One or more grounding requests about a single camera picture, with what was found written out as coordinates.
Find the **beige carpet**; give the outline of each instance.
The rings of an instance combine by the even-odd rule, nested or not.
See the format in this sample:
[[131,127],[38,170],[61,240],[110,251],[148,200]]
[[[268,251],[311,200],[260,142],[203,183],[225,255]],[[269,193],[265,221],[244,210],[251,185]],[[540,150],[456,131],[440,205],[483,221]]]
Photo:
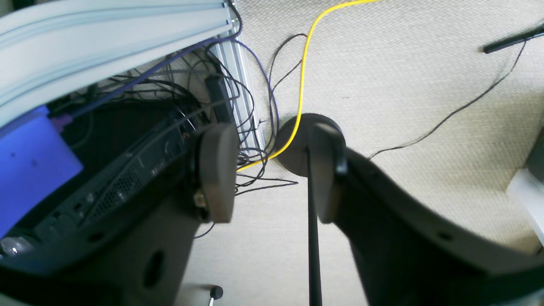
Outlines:
[[[242,0],[244,41],[269,67],[279,43],[307,32],[338,1]],[[541,0],[383,0],[327,16],[308,58],[305,112],[338,122],[364,155],[419,137],[482,93],[512,65],[519,46],[494,54],[482,45],[543,21]],[[276,80],[301,57],[303,39],[280,54]],[[544,38],[527,44],[512,75],[423,142],[375,162],[439,214],[485,238],[523,252],[538,241],[523,211],[505,195],[541,126]],[[255,97],[267,94],[252,69]],[[298,75],[279,86],[285,122],[296,112]],[[290,178],[277,164],[267,177]],[[204,284],[225,289],[217,305],[308,305],[306,184],[236,199],[231,224],[194,244],[179,305],[207,303]],[[201,232],[208,225],[203,225]],[[348,242],[320,228],[323,304],[364,305]]]

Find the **yellow cable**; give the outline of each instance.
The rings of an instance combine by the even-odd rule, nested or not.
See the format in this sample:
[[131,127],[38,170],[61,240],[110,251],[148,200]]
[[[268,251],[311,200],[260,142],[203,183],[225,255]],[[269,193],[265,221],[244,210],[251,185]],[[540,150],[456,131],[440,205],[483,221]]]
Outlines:
[[[330,7],[328,9],[324,10],[321,14],[319,14],[319,16],[317,16],[316,20],[314,20],[312,26],[310,27],[310,31],[308,32],[308,38],[306,39],[306,44],[304,45],[304,52],[302,53],[302,67],[300,68],[299,109],[298,109],[298,112],[296,113],[295,126],[293,128],[293,132],[291,133],[291,136],[289,137],[289,139],[287,140],[285,145],[283,145],[283,147],[280,150],[278,150],[277,152],[270,155],[268,157],[269,160],[271,160],[272,158],[277,157],[279,154],[282,154],[289,147],[289,145],[291,144],[291,142],[295,138],[296,132],[299,129],[300,118],[302,116],[302,97],[304,95],[304,72],[306,71],[306,57],[308,56],[308,47],[310,45],[310,40],[312,39],[312,34],[313,34],[313,31],[315,30],[315,28],[317,26],[317,23],[325,15],[327,15],[328,13],[330,13],[332,11],[335,11],[337,9],[346,8],[346,7],[350,7],[350,6],[357,5],[357,4],[376,2],[376,1],[379,1],[379,0],[355,0],[355,1],[351,1],[351,2],[341,3],[341,4],[335,5],[333,7]],[[258,165],[258,164],[260,164],[262,162],[263,162],[263,160],[258,160],[258,161],[252,162],[252,163],[250,163],[248,165],[245,165],[245,166],[241,167],[240,169],[238,169],[238,171],[248,169],[248,168],[253,167],[255,165]]]

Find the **blue panel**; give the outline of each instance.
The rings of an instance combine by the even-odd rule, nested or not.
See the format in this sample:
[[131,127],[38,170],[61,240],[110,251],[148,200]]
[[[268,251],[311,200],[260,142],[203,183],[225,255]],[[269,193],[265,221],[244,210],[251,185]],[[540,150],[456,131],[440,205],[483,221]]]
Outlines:
[[0,237],[83,166],[35,109],[0,130]]

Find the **black knob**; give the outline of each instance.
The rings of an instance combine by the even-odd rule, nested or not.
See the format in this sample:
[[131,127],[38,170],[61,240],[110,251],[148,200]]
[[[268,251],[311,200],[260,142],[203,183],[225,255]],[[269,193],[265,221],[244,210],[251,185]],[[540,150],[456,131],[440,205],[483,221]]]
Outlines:
[[223,288],[221,288],[219,286],[215,286],[209,292],[209,296],[213,297],[213,299],[220,299],[223,296]]

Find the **black round base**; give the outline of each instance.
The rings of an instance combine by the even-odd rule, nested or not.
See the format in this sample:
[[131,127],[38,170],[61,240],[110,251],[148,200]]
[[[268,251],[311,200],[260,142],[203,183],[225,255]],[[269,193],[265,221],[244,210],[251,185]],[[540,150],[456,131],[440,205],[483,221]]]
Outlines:
[[[296,117],[292,117],[281,127],[276,137],[276,143],[274,144],[275,150],[279,150],[287,142],[293,132],[295,121]],[[308,154],[306,148],[310,141],[311,132],[318,123],[327,124],[342,133],[336,122],[329,117],[311,113],[302,114],[299,129],[291,145],[276,158],[291,173],[304,176],[305,178],[308,177]]]

